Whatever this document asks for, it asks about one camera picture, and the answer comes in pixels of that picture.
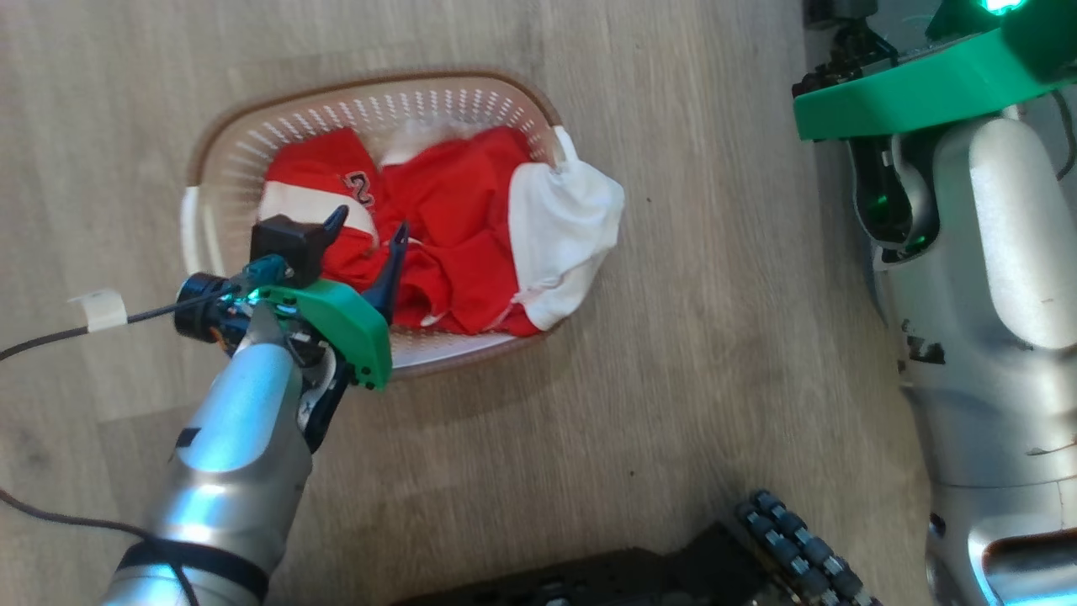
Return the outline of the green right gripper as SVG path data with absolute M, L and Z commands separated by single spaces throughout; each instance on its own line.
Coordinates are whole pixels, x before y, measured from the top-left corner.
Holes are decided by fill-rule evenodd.
M 1074 84 L 1073 1 L 947 1 L 937 18 L 965 34 L 905 54 L 864 19 L 847 20 L 830 61 L 793 89 L 800 139 L 912 133 Z

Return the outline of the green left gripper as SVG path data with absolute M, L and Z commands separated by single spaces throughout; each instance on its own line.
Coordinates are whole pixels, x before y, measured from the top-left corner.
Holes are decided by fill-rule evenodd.
M 339 205 L 322 224 L 324 245 L 333 245 L 346 226 L 349 207 Z M 342 358 L 347 380 L 366 389 L 384 389 L 393 370 L 390 327 L 401 273 L 409 245 L 409 226 L 401 222 L 389 238 L 388 257 L 377 279 L 362 295 L 327 279 L 304 288 L 286 284 L 292 271 L 282 258 L 258 258 L 239 273 L 188 276 L 178 292 L 173 325 L 178 334 L 215 343 L 228 354 L 240 347 L 254 311 L 266 307 L 280 325 L 300 367 L 314 364 L 316 348 Z

